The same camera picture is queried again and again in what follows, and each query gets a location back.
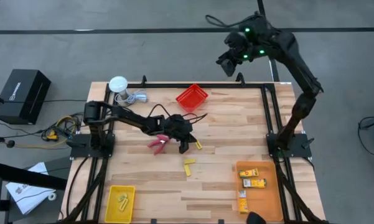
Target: orange tray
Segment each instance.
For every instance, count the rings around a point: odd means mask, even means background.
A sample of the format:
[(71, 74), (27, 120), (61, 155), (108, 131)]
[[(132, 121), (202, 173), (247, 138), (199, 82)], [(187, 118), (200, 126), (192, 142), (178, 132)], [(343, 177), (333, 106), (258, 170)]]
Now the orange tray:
[[(249, 177), (249, 179), (266, 179), (267, 186), (263, 189), (243, 188), (242, 178), (239, 176), (239, 170), (250, 170), (257, 168), (258, 177)], [(235, 166), (236, 189), (239, 204), (239, 191), (246, 190), (248, 199), (248, 209), (263, 217), (268, 222), (280, 222), (283, 220), (281, 199), (279, 197), (278, 181), (276, 178), (275, 165), (273, 162), (251, 162), (239, 161)]]

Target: pink clamp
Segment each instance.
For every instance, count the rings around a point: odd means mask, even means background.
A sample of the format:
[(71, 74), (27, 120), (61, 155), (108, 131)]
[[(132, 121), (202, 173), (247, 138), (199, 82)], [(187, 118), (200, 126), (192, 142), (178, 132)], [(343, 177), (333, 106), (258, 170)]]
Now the pink clamp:
[(157, 140), (151, 142), (148, 145), (148, 147), (153, 147), (153, 146), (160, 144), (159, 147), (154, 151), (155, 156), (156, 154), (159, 154), (163, 151), (165, 144), (170, 140), (169, 137), (163, 134), (158, 134), (156, 137), (157, 137)]

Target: yellow tray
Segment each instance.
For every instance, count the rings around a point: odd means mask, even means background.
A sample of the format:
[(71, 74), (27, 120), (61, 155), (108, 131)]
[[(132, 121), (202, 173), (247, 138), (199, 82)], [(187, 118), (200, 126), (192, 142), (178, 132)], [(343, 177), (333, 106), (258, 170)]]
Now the yellow tray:
[[(135, 186), (111, 186), (110, 197), (105, 213), (106, 223), (131, 223), (135, 192)], [(129, 202), (122, 212), (119, 209), (120, 203), (118, 202), (118, 198), (124, 194), (127, 194)]]

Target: black box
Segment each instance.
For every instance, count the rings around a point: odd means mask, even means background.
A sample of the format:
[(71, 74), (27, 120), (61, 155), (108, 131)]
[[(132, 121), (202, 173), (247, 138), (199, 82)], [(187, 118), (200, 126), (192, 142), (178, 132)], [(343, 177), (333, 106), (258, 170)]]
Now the black box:
[(0, 120), (35, 124), (51, 81), (39, 70), (13, 69), (0, 97)]

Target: white object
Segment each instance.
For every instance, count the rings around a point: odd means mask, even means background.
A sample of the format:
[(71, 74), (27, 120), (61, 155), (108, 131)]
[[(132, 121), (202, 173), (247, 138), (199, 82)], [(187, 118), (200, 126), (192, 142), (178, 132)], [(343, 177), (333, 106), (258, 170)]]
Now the white object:
[(127, 79), (124, 77), (113, 77), (110, 81), (110, 90), (114, 93), (121, 93), (127, 89)]
[[(36, 164), (34, 167), (30, 168), (29, 171), (48, 175), (44, 162)], [(34, 187), (27, 184), (18, 184), (13, 182), (6, 184), (6, 188), (14, 201), (17, 203), (19, 210), (24, 215), (28, 214), (36, 206), (42, 203), (42, 201), (44, 201), (44, 199), (46, 199), (51, 193), (55, 192), (53, 189)]]
[(119, 104), (121, 103), (127, 103), (129, 105), (136, 102), (136, 100), (147, 102), (147, 92), (145, 90), (137, 90), (134, 93), (130, 94), (127, 90), (126, 93), (128, 97), (126, 99), (123, 99), (123, 97), (120, 95), (120, 93), (116, 94), (115, 101)]
[(53, 201), (53, 200), (55, 200), (55, 199), (57, 199), (57, 194), (56, 194), (56, 193), (51, 193), (51, 194), (49, 195), (49, 200), (50, 200), (50, 201)]

